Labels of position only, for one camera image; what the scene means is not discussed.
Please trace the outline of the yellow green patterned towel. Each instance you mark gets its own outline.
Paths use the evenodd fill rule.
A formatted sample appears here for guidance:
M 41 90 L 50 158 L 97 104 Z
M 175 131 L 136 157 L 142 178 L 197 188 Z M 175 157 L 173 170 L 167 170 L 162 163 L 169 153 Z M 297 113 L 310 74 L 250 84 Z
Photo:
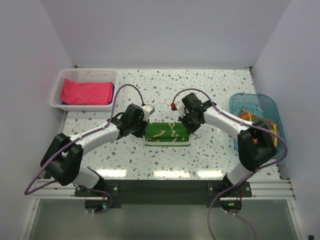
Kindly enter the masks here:
M 179 122 L 150 122 L 145 130 L 146 146 L 189 146 L 191 135 Z

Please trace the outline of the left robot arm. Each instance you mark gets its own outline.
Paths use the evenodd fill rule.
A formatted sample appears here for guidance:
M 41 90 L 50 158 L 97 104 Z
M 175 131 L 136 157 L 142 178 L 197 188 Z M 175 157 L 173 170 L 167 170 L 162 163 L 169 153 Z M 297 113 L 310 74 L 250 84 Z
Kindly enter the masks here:
M 130 104 L 124 112 L 92 130 L 67 136 L 56 135 L 40 162 L 41 168 L 61 186 L 85 187 L 92 196 L 103 193 L 104 180 L 96 171 L 81 166 L 83 157 L 94 149 L 128 135 L 142 138 L 155 108 Z

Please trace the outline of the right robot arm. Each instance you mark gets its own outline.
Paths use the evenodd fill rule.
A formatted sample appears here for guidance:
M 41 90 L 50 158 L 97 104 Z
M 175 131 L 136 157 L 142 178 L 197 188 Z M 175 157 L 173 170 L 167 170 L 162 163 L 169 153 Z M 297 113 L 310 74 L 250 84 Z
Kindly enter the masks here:
M 277 153 L 272 133 L 262 121 L 254 123 L 236 117 L 211 100 L 202 102 L 193 92 L 179 102 L 172 102 L 170 107 L 178 111 L 178 121 L 190 134 L 207 124 L 237 140 L 239 163 L 223 177 L 220 189 L 227 196 L 235 196 L 241 190 L 240 183 Z

